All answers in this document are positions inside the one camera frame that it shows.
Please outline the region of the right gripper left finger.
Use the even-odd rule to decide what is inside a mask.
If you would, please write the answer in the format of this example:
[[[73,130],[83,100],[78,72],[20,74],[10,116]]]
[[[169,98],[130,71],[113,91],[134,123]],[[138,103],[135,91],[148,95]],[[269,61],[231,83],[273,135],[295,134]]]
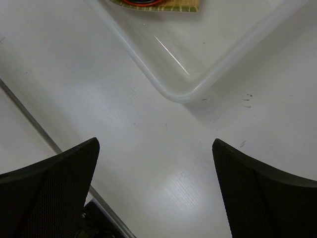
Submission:
[[[91,138],[67,151],[0,176],[2,238],[73,238],[96,168]]]

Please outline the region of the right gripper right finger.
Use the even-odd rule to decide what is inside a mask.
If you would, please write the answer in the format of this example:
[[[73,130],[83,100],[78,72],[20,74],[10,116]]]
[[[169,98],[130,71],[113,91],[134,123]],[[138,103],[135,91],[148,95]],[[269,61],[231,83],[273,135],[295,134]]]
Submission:
[[[234,238],[315,238],[317,182],[256,160],[220,139],[215,170]]]

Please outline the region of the translucent plastic bin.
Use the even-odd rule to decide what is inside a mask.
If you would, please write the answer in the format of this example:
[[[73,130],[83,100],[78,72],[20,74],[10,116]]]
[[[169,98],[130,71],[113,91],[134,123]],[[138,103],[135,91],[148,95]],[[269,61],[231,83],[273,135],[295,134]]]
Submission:
[[[166,99],[196,100],[303,0],[200,0],[198,12],[140,11],[109,0],[88,5]]]

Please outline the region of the woven bamboo tray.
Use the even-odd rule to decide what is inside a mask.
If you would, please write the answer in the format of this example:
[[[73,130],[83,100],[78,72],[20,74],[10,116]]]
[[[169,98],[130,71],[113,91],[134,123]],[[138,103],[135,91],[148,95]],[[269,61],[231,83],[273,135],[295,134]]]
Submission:
[[[110,0],[111,3],[140,11],[171,11],[171,12],[198,12],[199,0],[162,0],[161,3],[153,6],[133,6],[123,0]]]

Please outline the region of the black plate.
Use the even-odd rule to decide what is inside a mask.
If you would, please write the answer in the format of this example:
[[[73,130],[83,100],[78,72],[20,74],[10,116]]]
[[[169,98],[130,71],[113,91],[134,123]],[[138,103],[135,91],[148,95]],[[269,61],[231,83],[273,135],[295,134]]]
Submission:
[[[133,4],[150,4],[155,2],[155,0],[130,0]]]

